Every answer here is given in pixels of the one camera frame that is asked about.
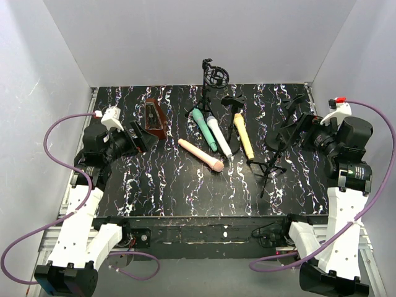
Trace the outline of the black round-base clip stand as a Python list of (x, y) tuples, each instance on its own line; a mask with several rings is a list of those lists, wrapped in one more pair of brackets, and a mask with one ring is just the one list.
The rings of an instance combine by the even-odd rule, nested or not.
[(227, 137), (226, 137), (226, 143), (229, 145), (232, 155), (237, 154), (239, 151), (239, 140), (238, 140), (238, 134), (236, 133), (236, 137), (233, 137), (233, 133), (235, 130), (235, 125), (233, 123), (235, 114), (239, 113), (240, 109), (242, 109), (245, 105), (245, 99), (242, 95), (237, 95), (237, 96), (225, 96), (221, 99), (221, 104), (224, 107), (230, 106), (231, 107), (231, 119), (230, 119), (230, 124), (228, 125), (227, 129)]

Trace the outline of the white microphone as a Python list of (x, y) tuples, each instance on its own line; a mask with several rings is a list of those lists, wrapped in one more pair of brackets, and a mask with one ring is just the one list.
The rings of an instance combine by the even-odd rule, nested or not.
[(208, 127), (212, 130), (218, 144), (220, 145), (224, 155), (227, 158), (232, 157), (232, 152), (228, 142), (226, 141), (225, 137), (222, 134), (221, 129), (219, 128), (218, 121), (214, 116), (209, 116), (206, 120)]

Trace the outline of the pink microphone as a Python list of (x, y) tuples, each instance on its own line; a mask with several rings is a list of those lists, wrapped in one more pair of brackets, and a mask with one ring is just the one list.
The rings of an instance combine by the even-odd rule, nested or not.
[(178, 144), (182, 146), (182, 148), (186, 149), (188, 152), (193, 154), (195, 157), (206, 163), (211, 170), (216, 171), (216, 172), (221, 172), (224, 169), (224, 164), (222, 161), (208, 155), (201, 149), (197, 148), (196, 146), (192, 145), (190, 142), (184, 140), (184, 139), (179, 139)]

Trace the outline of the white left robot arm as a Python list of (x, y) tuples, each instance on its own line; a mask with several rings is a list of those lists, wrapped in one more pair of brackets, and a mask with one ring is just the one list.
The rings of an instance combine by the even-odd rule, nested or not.
[(148, 152), (158, 137), (131, 121), (131, 128), (120, 123), (95, 123), (84, 129), (82, 149), (74, 159), (69, 205), (58, 239), (45, 265), (38, 265), (34, 277), (52, 296), (91, 296), (98, 281), (98, 270), (114, 247), (130, 249), (137, 239), (130, 224), (121, 217), (108, 217), (96, 226), (92, 222), (103, 197), (112, 164), (122, 157)]

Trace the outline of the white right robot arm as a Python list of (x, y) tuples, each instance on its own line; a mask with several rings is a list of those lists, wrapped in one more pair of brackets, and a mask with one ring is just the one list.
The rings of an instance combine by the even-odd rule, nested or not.
[(361, 282), (358, 263), (360, 219), (371, 192), (372, 169), (362, 160), (373, 134), (372, 125), (354, 116), (338, 120), (303, 115), (280, 130), (280, 148), (302, 142), (305, 149), (323, 154), (328, 178), (329, 212), (325, 243), (314, 234), (313, 223), (289, 214), (281, 234), (296, 246), (300, 259), (299, 285), (322, 296), (368, 296), (369, 285)]

